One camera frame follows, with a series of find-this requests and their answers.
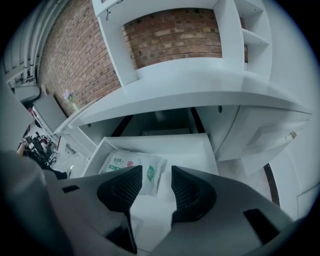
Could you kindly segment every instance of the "plastic bag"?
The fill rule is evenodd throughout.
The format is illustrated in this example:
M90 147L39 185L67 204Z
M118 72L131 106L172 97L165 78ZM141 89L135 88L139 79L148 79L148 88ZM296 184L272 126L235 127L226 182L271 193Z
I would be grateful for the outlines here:
M99 173L113 172L131 166L142 166L142 188L139 195L155 197L157 195L161 173L166 168L167 161L160 156L114 150L110 152Z

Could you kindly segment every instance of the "cabinet door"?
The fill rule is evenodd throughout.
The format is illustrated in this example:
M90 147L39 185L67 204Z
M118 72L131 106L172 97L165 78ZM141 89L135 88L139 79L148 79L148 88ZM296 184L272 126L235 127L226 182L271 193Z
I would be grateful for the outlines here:
M310 116L279 108L241 106L216 158L240 159L286 145L301 132Z

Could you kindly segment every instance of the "brick wall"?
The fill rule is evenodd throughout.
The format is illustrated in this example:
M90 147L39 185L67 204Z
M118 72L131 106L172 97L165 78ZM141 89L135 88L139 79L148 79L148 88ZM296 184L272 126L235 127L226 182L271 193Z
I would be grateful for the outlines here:
M133 20L123 35L135 68L192 57L222 58L212 9L173 9Z
M71 0L47 39L39 84L54 94L67 115L74 109L63 94L74 91L82 107L120 87L91 0Z

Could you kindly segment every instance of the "pipe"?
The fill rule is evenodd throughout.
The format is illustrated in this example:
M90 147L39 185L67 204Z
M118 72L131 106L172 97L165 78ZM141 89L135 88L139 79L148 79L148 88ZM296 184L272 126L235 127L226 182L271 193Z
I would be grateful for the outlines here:
M23 62L24 62L24 73L23 78L26 79L28 76L28 57L29 57L29 46L31 42L31 37L34 31L35 23L37 21L37 18L40 14L40 11L44 5L44 2L41 2L34 11L30 14L30 16L27 18L27 26L25 30L25 39L24 41L24 47L23 47Z
M8 44L6 45L3 53L3 63L4 63L4 74L9 72L12 69L11 64L11 44L12 44L12 37L10 38Z
M33 35L33 39L32 39L32 44L31 44L31 53L30 53L30 75L32 75L34 73L34 69L35 69L35 52L36 52L36 47L38 44L38 37L39 37L39 33L41 31L41 28L43 26L45 17L48 14L48 11L50 10L51 6L54 4L55 0L50 0L47 2L47 4L45 5L45 7L43 8L43 10L41 11L41 14L39 16L39 19L36 22L36 27L35 27L35 32Z
M32 72L30 72L30 73L32 74L33 77L35 77L35 75L36 75L36 59L37 59L37 54L38 54L38 51L39 51L40 44L42 42L42 37L43 37L43 35L45 33L46 27L47 27L47 25L49 23L49 20L50 20L51 16L55 12L55 10L57 9L57 7L58 7L58 5L60 4L61 1L62 0L56 1L54 7L51 9L51 11L49 13L44 25L42 26L42 30L41 30L41 33L40 33L40 36L39 36L39 39L37 41L36 48L35 48L35 51L34 51L33 59L31 59L31 62L30 62L32 64L32 66L31 66L31 71Z
M21 65L20 51L21 51L22 36L24 33L25 26L26 26L26 20L24 19L13 35L13 43L12 43L13 51L11 53L12 69Z
M44 36L43 36L43 40L40 42L40 50L39 50L39 58L38 58L38 69L37 69L37 74L36 77L39 77L39 73L40 73L40 66L41 66L41 61L42 61L42 55L44 53L44 49L45 49L45 45L46 45L46 41L47 38L49 37L50 31L53 27L53 25L55 24L56 19L58 18L59 14L61 13L61 11L64 9L64 7L67 5L67 3L69 2L69 0L61 0L59 1L59 3L61 3L58 8L54 11L53 14L53 18L49 21L49 24L47 26L47 28L44 31Z

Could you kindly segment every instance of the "white shelving unit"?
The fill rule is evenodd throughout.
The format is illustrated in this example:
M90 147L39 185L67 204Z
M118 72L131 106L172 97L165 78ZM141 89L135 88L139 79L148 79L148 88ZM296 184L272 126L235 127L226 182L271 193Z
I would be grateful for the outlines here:
M247 71L270 79L272 39L268 15L262 0L234 0L238 15L244 20L243 40L247 44Z
M251 32L249 30L246 30L244 28L242 29L242 35L243 35L243 41L247 45L260 45L260 44L268 45L269 44L261 36Z

